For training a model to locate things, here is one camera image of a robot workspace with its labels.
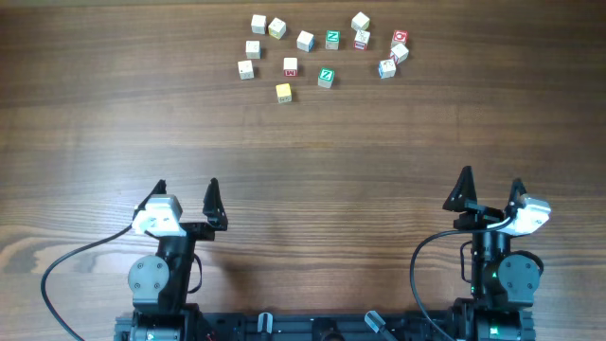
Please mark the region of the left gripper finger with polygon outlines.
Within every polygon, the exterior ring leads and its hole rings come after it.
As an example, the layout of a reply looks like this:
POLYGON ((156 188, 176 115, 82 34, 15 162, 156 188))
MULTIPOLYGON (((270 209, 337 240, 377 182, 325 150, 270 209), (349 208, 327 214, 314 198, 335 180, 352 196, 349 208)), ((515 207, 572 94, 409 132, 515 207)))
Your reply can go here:
POLYGON ((228 218, 221 198, 219 181, 216 178, 212 178, 207 186, 203 214, 213 229, 225 231, 228 228, 228 218))
POLYGON ((156 185, 153 187, 151 192, 145 197, 145 199, 138 205, 134 207, 135 211, 140 211, 145 208, 146 203, 151 199, 153 195, 164 195, 167 193, 167 183, 164 179, 160 179, 156 185))

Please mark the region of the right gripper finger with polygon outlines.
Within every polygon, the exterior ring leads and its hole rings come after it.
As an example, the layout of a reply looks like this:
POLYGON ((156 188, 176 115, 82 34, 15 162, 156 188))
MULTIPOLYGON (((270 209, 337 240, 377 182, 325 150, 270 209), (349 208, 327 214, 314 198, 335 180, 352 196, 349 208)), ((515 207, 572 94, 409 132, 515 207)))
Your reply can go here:
POLYGON ((522 196, 526 194, 526 188, 521 178, 515 178, 512 181, 508 205, 504 208, 506 218, 514 218, 517 210, 523 207, 522 196))
POLYGON ((472 167, 465 166, 454 185, 453 190, 445 200, 442 208, 453 212, 472 210, 477 204, 477 195, 472 174, 472 167))

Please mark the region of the white block red letter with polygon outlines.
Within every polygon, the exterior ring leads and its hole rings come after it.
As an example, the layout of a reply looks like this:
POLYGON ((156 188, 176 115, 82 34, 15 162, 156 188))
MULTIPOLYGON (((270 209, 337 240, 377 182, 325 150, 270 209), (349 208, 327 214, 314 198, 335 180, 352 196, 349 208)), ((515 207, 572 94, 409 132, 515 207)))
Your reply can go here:
POLYGON ((283 74, 285 77, 296 77, 298 75, 297 58, 285 58, 283 60, 283 74))

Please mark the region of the white block faint drawing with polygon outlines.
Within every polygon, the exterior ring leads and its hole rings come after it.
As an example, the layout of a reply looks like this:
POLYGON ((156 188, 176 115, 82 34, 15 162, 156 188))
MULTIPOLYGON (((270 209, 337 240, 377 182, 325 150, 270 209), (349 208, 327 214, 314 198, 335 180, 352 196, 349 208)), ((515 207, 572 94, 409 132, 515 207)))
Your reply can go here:
POLYGON ((247 41, 245 43, 246 58, 250 60, 258 60, 261 58, 260 41, 247 41))

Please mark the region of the white block red drawing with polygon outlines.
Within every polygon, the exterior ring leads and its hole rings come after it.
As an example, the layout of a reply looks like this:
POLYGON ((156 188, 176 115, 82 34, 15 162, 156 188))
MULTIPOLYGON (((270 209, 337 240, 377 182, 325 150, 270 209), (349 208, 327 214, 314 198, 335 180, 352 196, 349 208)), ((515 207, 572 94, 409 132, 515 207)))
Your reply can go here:
POLYGON ((359 50, 367 50, 369 38, 369 31, 363 29, 358 30, 354 38, 354 48, 359 50))

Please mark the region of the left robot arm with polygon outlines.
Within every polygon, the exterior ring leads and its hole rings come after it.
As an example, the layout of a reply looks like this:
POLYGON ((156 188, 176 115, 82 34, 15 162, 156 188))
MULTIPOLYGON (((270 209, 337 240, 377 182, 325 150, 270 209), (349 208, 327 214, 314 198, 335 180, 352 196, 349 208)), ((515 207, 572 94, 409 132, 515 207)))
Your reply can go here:
POLYGON ((215 340, 217 335, 203 318, 199 305, 187 296, 201 286, 189 286, 191 267, 200 264, 195 254, 198 241, 212 242, 225 231, 228 219, 219 182, 213 178, 204 198, 203 222, 180 221, 183 209, 176 196, 167 193, 164 180, 134 210, 133 229, 158 240, 157 251, 137 260, 128 275, 134 312, 116 321, 115 340, 215 340))

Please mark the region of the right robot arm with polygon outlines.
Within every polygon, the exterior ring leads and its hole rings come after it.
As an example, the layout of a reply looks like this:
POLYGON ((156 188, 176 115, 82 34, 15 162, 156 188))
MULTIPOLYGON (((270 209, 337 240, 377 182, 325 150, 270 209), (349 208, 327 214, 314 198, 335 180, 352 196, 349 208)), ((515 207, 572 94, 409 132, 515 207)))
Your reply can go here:
POLYGON ((453 340, 534 341, 534 294, 544 272, 542 260, 511 240, 534 233, 550 218, 548 202, 512 182, 504 209, 477 201, 472 168, 462 169, 443 208, 457 212, 454 229, 470 232, 472 270, 467 280, 472 297, 459 298, 449 309, 445 331, 453 340))

